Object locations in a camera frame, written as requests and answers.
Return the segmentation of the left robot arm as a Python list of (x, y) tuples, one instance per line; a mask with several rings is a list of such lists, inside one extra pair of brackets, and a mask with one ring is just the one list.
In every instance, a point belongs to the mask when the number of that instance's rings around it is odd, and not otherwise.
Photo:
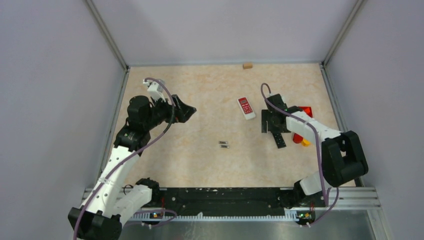
[(160, 202), (159, 184), (149, 178), (136, 183), (121, 199), (118, 195), (125, 179), (143, 151), (165, 134), (151, 139), (150, 131), (163, 122), (167, 132), (172, 124), (185, 123), (197, 109), (173, 94), (171, 101), (139, 95), (130, 99), (127, 118), (118, 132), (106, 166), (93, 190), (68, 213), (75, 240), (117, 240), (123, 226), (144, 205)]

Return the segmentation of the black remote control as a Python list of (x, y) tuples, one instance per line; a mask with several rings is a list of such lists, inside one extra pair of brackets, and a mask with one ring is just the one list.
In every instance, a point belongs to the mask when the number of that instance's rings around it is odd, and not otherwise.
[(278, 149), (285, 148), (287, 145), (281, 133), (271, 133)]

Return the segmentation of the white remote control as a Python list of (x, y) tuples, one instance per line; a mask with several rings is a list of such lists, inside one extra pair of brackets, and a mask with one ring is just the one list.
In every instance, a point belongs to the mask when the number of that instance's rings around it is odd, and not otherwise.
[(256, 114), (247, 97), (240, 97), (237, 99), (237, 104), (243, 113), (246, 120), (252, 120), (256, 117)]

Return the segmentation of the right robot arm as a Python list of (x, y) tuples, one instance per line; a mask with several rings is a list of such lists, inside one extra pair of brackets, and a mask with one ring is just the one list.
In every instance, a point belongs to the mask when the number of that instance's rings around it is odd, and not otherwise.
[(330, 128), (298, 106), (287, 107), (280, 94), (270, 95), (265, 103), (268, 115), (282, 131), (297, 134), (319, 148), (318, 171), (294, 184), (293, 200), (297, 205), (307, 206), (314, 194), (368, 173), (357, 133)]

